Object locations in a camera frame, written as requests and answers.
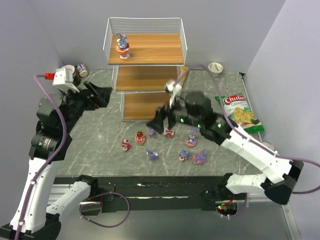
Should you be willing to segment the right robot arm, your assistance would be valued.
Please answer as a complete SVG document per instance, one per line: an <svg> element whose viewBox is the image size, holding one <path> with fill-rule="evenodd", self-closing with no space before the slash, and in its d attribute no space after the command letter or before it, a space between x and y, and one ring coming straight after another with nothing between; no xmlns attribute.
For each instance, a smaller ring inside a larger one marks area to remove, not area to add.
<svg viewBox="0 0 320 240"><path fill-rule="evenodd" d="M211 100L202 92L188 93L183 103L175 100L172 106L166 103L159 107L154 118L146 125L162 134L164 119L168 120L170 128L176 123L197 127L203 137L238 154L260 170L261 173L256 175L225 174L220 185L224 195L264 194L277 204L288 203L304 166L303 162L281 157L252 138L234 121L215 112Z"/></svg>

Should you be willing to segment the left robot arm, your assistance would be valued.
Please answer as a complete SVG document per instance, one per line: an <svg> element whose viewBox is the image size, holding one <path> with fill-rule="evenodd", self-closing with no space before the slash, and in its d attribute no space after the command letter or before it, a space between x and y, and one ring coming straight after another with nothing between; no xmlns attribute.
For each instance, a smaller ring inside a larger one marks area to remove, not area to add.
<svg viewBox="0 0 320 240"><path fill-rule="evenodd" d="M106 108L112 87L85 81L84 89L44 96L38 104L36 134L31 140L27 180L10 223L1 226L8 240L55 240L65 218L82 200L98 193L98 180L80 175L58 200L48 204L57 172L72 142L70 132L84 111Z"/></svg>

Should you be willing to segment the purple bunny red bow toy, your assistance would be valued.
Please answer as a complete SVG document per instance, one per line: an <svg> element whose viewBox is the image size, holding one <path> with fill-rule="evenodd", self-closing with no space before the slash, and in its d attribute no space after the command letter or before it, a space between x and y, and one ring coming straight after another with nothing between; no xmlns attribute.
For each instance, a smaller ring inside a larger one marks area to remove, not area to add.
<svg viewBox="0 0 320 240"><path fill-rule="evenodd" d="M147 130L150 137L155 137L157 135L157 132L153 128L148 127Z"/></svg>

